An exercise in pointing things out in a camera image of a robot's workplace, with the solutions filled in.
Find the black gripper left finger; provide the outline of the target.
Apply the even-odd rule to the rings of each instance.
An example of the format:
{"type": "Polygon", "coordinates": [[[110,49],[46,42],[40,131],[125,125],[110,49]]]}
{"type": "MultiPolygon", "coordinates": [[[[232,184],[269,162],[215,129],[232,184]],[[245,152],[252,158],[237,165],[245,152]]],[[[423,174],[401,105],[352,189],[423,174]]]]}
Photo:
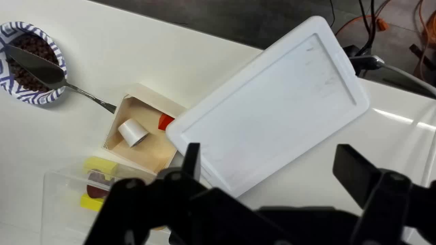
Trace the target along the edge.
{"type": "Polygon", "coordinates": [[[192,177],[193,180],[197,180],[200,177],[200,144],[198,143],[189,143],[182,166],[182,171],[192,177]]]}

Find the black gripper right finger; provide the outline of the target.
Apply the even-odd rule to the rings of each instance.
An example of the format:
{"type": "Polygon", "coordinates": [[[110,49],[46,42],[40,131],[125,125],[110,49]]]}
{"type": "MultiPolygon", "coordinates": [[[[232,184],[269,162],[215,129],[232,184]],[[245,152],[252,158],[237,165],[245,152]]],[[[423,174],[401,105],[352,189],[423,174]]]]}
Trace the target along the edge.
{"type": "Polygon", "coordinates": [[[361,208],[378,204],[381,171],[350,144],[336,146],[332,174],[361,208]]]}

